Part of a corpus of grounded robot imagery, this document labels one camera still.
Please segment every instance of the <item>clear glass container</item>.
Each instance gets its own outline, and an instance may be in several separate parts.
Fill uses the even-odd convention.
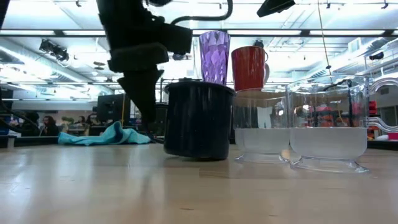
[[[289,101],[290,145],[302,158],[292,168],[331,172],[367,172],[355,160],[367,148],[368,126],[387,132],[378,117],[369,117],[369,94],[380,86],[398,85],[396,78],[381,78],[372,85],[361,75],[309,78],[286,86]]]
[[[288,162],[287,102],[284,89],[254,88],[236,93],[233,104],[235,141],[241,162]]]

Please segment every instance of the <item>computer monitor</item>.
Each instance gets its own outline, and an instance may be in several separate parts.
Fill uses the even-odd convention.
[[[124,116],[124,124],[130,120],[130,99],[129,97],[118,95],[106,95],[98,97],[97,119],[98,121],[120,121],[122,114]]]

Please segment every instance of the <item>cloth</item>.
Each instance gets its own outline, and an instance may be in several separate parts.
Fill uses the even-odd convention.
[[[148,136],[139,134],[134,129],[122,129],[120,121],[115,122],[101,136],[72,136],[67,133],[60,133],[58,144],[65,145],[115,145],[115,144],[147,144],[150,142]]]

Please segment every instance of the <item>mug handle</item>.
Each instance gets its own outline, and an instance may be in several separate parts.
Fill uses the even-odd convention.
[[[269,70],[269,65],[266,63],[266,72],[264,74],[264,83],[263,86],[267,83],[268,78],[269,78],[270,70]]]
[[[386,77],[375,81],[369,87],[369,94],[375,94],[377,90],[384,85],[398,86],[398,78]],[[398,133],[398,126],[389,126],[381,118],[377,117],[368,118],[368,126],[376,126],[387,133]]]

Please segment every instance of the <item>ceiling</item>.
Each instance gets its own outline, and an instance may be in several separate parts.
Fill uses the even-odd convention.
[[[320,29],[317,0],[296,0],[297,5],[281,13],[258,18],[256,11],[264,0],[234,0],[232,16],[223,22],[181,22],[180,26],[192,29]],[[384,0],[329,0],[327,9],[326,0],[320,0],[320,11],[324,29],[396,29],[398,28],[398,0],[387,0],[389,6],[384,6]],[[98,19],[98,10],[95,1],[80,1],[78,7],[71,0],[11,0],[4,21],[3,29],[102,29]],[[171,22],[178,16],[206,15],[219,16],[226,12],[226,1],[223,0],[178,0],[165,7],[149,6],[155,15],[165,17]],[[107,66],[104,70],[96,70],[94,62],[106,64],[109,59],[109,45],[105,38],[84,37],[50,37],[52,43],[64,47],[71,55],[71,59],[59,65],[55,58],[43,55],[39,46],[41,37],[0,37],[3,39],[0,46],[19,51],[37,63],[43,63],[55,71],[56,75],[50,80],[54,82],[103,82],[107,78],[116,81],[121,74],[114,73]],[[355,37],[329,37],[325,39],[327,55],[338,58],[348,50],[348,43]],[[267,63],[271,68],[271,79],[274,82],[291,82],[306,77],[316,67],[325,63],[325,50],[322,38],[309,37],[232,37],[230,52],[239,47],[252,45],[255,40],[262,40],[265,50],[269,54]],[[163,78],[200,78],[200,55],[198,38],[194,38],[190,53],[190,60],[173,61],[159,65],[165,69]],[[346,69],[345,72],[358,70]],[[22,74],[20,81],[31,80],[32,77]],[[231,63],[229,63],[228,81],[232,82]],[[66,94],[72,95],[76,91],[69,90]],[[49,86],[51,90],[59,86]],[[109,86],[93,91],[96,94],[110,93],[110,89],[120,87]]]

